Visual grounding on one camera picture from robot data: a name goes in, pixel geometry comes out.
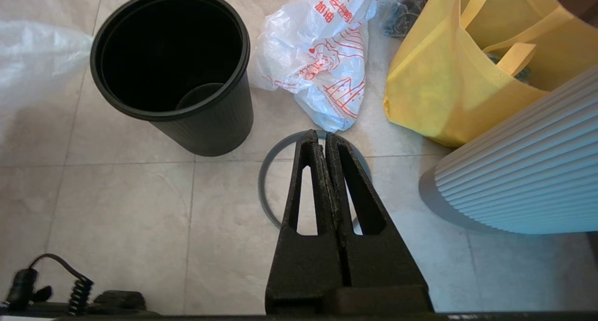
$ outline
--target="gray ring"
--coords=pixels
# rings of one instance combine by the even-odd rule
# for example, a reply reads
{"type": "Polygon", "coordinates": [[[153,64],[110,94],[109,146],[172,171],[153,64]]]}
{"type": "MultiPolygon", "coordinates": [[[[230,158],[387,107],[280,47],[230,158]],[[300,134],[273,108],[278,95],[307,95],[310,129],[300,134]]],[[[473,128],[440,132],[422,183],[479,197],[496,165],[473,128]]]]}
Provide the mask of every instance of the gray ring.
{"type": "MultiPolygon", "coordinates": [[[[278,155],[278,153],[280,153],[284,148],[286,148],[286,146],[296,143],[297,140],[299,140],[299,138],[301,138],[301,136],[303,134],[305,134],[305,132],[307,132],[307,131],[297,132],[295,134],[291,134],[290,136],[287,136],[286,138],[280,140],[280,142],[278,142],[274,147],[272,147],[272,149],[265,156],[265,159],[263,159],[263,163],[260,168],[260,175],[258,176],[258,194],[260,195],[260,202],[262,205],[263,213],[265,213],[265,215],[268,217],[268,219],[278,229],[280,229],[280,226],[281,226],[280,221],[278,220],[278,218],[276,218],[276,216],[272,212],[272,209],[270,208],[270,205],[268,204],[268,200],[265,197],[265,176],[268,172],[268,168],[270,167],[270,164],[272,163],[272,161],[274,161],[276,155],[278,155]]],[[[316,133],[318,134],[319,139],[323,139],[323,140],[326,139],[326,134],[327,134],[326,131],[316,131],[316,133]]],[[[359,163],[361,163],[361,166],[363,166],[363,170],[365,171],[365,174],[371,180],[372,176],[371,176],[371,172],[370,172],[368,163],[365,161],[365,159],[363,158],[363,155],[361,155],[361,152],[357,149],[357,147],[353,146],[352,143],[349,143],[349,144],[351,145],[351,148],[353,149],[353,153],[357,157],[357,160],[359,161],[359,163]]],[[[357,224],[358,224],[358,221],[356,218],[353,221],[353,226],[355,227],[357,224]]]]}

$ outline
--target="ribbed plastic surface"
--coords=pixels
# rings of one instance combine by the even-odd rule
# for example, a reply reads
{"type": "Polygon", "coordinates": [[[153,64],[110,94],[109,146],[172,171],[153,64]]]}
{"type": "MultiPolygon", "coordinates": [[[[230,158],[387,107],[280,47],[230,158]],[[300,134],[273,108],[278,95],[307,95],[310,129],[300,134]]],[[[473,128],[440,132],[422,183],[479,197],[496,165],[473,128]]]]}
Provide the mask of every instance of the ribbed plastic surface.
{"type": "Polygon", "coordinates": [[[254,111],[247,74],[216,104],[202,112],[176,121],[153,121],[152,125],[170,136],[186,150],[215,157],[233,150],[249,135],[254,111]]]}
{"type": "Polygon", "coordinates": [[[435,180],[455,209],[494,228],[598,230],[598,67],[442,159],[435,180]]]}

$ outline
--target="coiled cable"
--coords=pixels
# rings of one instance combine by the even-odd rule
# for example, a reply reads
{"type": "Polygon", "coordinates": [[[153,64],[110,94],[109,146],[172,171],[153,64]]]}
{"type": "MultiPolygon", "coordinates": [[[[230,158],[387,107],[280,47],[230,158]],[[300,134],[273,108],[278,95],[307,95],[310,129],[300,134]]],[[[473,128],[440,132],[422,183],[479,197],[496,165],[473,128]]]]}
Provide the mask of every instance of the coiled cable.
{"type": "Polygon", "coordinates": [[[32,269],[33,266],[36,265],[38,261],[43,258],[50,258],[54,261],[57,261],[68,273],[72,274],[77,278],[75,281],[75,287],[73,287],[71,292],[71,299],[68,303],[68,315],[77,316],[77,315],[84,315],[85,311],[87,310],[87,300],[89,295],[92,291],[93,281],[89,278],[77,272],[72,266],[68,264],[64,259],[54,255],[53,253],[45,253],[37,257],[34,261],[31,262],[28,269],[32,269]]]}

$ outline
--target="black trash can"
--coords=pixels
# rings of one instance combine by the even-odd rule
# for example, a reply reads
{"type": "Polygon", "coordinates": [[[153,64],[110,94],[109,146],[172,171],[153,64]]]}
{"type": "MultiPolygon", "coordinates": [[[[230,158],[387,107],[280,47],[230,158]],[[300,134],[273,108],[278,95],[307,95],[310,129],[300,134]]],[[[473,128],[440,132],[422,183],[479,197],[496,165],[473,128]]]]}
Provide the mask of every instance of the black trash can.
{"type": "Polygon", "coordinates": [[[129,1],[100,28],[90,61],[110,104],[192,153],[222,155],[249,135],[249,35],[224,0],[129,1]]]}

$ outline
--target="tile grout line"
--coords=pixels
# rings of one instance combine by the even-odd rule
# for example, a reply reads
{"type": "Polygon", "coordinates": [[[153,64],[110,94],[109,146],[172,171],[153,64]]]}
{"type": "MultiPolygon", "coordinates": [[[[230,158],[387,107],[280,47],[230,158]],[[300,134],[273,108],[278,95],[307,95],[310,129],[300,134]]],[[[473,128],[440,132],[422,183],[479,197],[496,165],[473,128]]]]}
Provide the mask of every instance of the tile grout line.
{"type": "MultiPolygon", "coordinates": [[[[376,158],[387,158],[387,157],[434,157],[434,156],[445,156],[447,154],[407,154],[407,155],[366,155],[366,159],[376,158]]],[[[293,161],[294,157],[277,157],[274,162],[288,162],[293,161]]],[[[51,165],[6,165],[0,166],[1,169],[11,168],[44,168],[49,166],[102,166],[102,165],[137,165],[137,164],[181,164],[181,163],[197,163],[197,164],[213,164],[213,163],[262,163],[263,159],[250,159],[250,160],[214,160],[214,161],[152,161],[144,163],[91,163],[91,164],[51,164],[51,165]]]]}
{"type": "MultiPolygon", "coordinates": [[[[98,0],[98,9],[96,9],[96,18],[93,21],[92,27],[92,38],[93,34],[96,31],[96,25],[98,24],[98,16],[100,14],[100,5],[102,4],[102,0],[98,0]]],[[[69,141],[66,144],[66,154],[64,155],[64,163],[63,165],[66,166],[66,161],[68,161],[69,151],[71,150],[71,141],[73,139],[73,132],[75,132],[75,123],[77,123],[77,112],[79,111],[79,103],[81,103],[81,94],[83,93],[83,83],[85,83],[85,75],[87,74],[87,70],[91,70],[91,68],[85,68],[83,70],[83,78],[81,79],[81,86],[79,86],[79,98],[77,98],[77,103],[75,104],[75,115],[73,116],[73,121],[71,123],[71,133],[69,135],[69,141]]]]}
{"type": "Polygon", "coordinates": [[[478,271],[476,269],[476,260],[474,259],[474,249],[471,246],[470,234],[465,231],[465,237],[467,239],[467,247],[470,249],[471,265],[474,268],[474,279],[476,279],[476,288],[478,289],[478,298],[480,298],[481,310],[484,309],[484,299],[482,299],[482,293],[480,290],[480,281],[478,280],[478,271]]]}
{"type": "MultiPolygon", "coordinates": [[[[93,31],[96,29],[96,23],[98,23],[98,14],[100,12],[100,3],[102,0],[98,0],[98,9],[96,10],[96,18],[93,23],[93,31]]],[[[77,103],[75,104],[75,113],[73,115],[73,120],[71,123],[71,133],[69,135],[69,140],[66,144],[66,154],[64,155],[64,161],[62,163],[62,170],[60,171],[60,179],[58,181],[58,187],[56,188],[56,199],[54,199],[54,210],[52,210],[52,217],[50,219],[50,228],[48,230],[48,236],[45,240],[45,245],[43,246],[43,252],[48,253],[50,247],[50,238],[52,236],[52,228],[54,227],[54,219],[56,218],[56,210],[58,209],[58,198],[60,198],[60,191],[62,189],[62,182],[64,181],[64,170],[66,169],[66,159],[69,155],[69,147],[71,146],[71,139],[73,136],[73,131],[75,129],[75,120],[77,119],[77,110],[79,109],[79,101],[81,101],[81,93],[83,91],[83,83],[85,82],[85,74],[87,69],[83,71],[83,76],[81,77],[81,85],[79,85],[79,98],[77,98],[77,103]]]]}
{"type": "Polygon", "coordinates": [[[58,181],[58,187],[56,187],[56,198],[54,199],[54,210],[52,210],[52,217],[50,219],[50,228],[48,229],[48,236],[45,239],[45,245],[43,246],[43,252],[49,253],[50,238],[52,236],[52,228],[54,227],[54,219],[56,218],[56,210],[58,209],[58,198],[60,197],[60,189],[62,189],[62,181],[64,180],[65,167],[62,166],[60,171],[60,180],[58,181]]]}
{"type": "Polygon", "coordinates": [[[188,223],[188,230],[187,230],[187,251],[185,257],[185,281],[183,283],[183,311],[182,314],[186,313],[186,284],[187,284],[187,277],[189,276],[189,251],[191,249],[191,228],[192,228],[192,218],[193,218],[193,193],[195,193],[195,165],[196,163],[193,162],[192,168],[192,181],[191,181],[191,202],[189,207],[189,223],[188,223]]]}

